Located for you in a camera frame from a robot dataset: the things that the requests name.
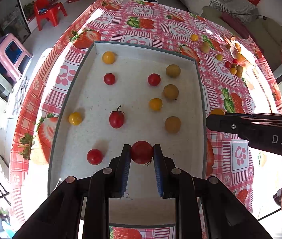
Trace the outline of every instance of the strawberry leaf print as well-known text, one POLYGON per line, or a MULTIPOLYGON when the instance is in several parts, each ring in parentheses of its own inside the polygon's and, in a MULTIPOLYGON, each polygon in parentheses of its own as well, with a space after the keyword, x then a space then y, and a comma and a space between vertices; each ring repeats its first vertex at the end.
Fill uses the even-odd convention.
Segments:
POLYGON ((230 98, 230 95, 229 95, 229 93, 228 93, 228 89, 223 88, 223 89, 222 89, 222 93, 223 93, 225 99, 228 100, 228 99, 230 98))
POLYGON ((203 39, 203 42, 204 41, 208 42, 212 49, 215 49, 215 47, 213 46, 213 43, 210 41, 210 39, 206 35, 202 35, 202 39, 203 39))
POLYGON ((22 138, 20 139, 20 144, 22 144, 22 145, 27 145, 28 143, 29 143, 29 140, 26 139, 25 137, 22 137, 22 138))
POLYGON ((225 107, 227 112, 235 113, 235 107, 234 107, 233 101, 228 100, 228 99, 224 99, 224 107, 225 107))
POLYGON ((48 119, 48 118, 53 118, 53 117, 55 117, 54 113, 48 113, 46 118, 48 119))
POLYGON ((19 154, 22 155, 23 158, 26 160, 30 160, 30 149, 32 146, 32 139, 32 135, 30 135, 29 133, 25 133, 24 137, 22 137, 19 141, 22 145, 18 147, 23 148, 22 152, 19 152, 19 154))
POLYGON ((132 21, 132 20, 127 21, 127 25, 133 28, 140 28, 139 24, 140 23, 138 21, 132 21))

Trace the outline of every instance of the orange object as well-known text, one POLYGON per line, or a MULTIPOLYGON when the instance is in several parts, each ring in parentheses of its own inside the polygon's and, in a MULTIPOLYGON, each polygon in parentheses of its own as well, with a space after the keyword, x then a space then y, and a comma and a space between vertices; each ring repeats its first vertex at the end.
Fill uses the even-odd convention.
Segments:
POLYGON ((82 122, 82 117, 81 114, 79 112, 73 112, 70 114, 69 116, 69 123, 74 125, 74 126, 78 126, 81 122, 82 122))
POLYGON ((212 114, 212 115, 225 115, 225 112, 222 109, 213 109, 210 114, 212 114))
POLYGON ((230 72, 231 72, 231 74, 236 74, 236 68, 234 68, 234 67, 230 68, 230 72))
POLYGON ((102 56, 102 61, 106 64, 112 64, 115 61, 115 54, 111 51, 107 51, 102 56))
POLYGON ((37 19, 39 31, 42 30, 41 28, 42 19, 47 19, 48 21, 51 21, 54 27, 59 24, 58 19, 57 19, 57 14, 59 10, 63 12, 64 16, 67 16, 65 8, 63 7, 63 4, 60 2, 49 5, 48 0, 36 0, 35 1, 34 11, 35 11, 35 16, 37 19), (47 12, 40 15, 39 10, 41 9, 47 9, 47 12))

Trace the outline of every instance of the cherry tomato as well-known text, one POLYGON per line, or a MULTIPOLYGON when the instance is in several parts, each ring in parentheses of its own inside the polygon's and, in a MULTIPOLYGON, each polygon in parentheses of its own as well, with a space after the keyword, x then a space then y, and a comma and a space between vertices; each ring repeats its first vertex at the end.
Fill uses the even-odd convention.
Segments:
POLYGON ((115 83, 115 76, 112 73, 107 73, 103 80, 107 85, 113 85, 115 83))
POLYGON ((160 75, 157 73, 152 73, 148 76, 148 83, 152 86, 157 86, 161 81, 160 75))
POLYGON ((110 113, 109 122, 113 128, 122 127, 124 123, 124 112, 119 111, 119 107, 116 111, 110 113))
POLYGON ((92 149, 87 154, 87 160, 93 165, 97 165, 102 162, 103 154, 98 149, 92 149))
POLYGON ((153 147, 146 141, 137 141, 130 150, 131 159, 137 164, 150 164, 153 153, 153 147))
POLYGON ((226 67, 226 68, 231 68, 231 62, 226 61, 226 62, 225 62, 225 67, 226 67))

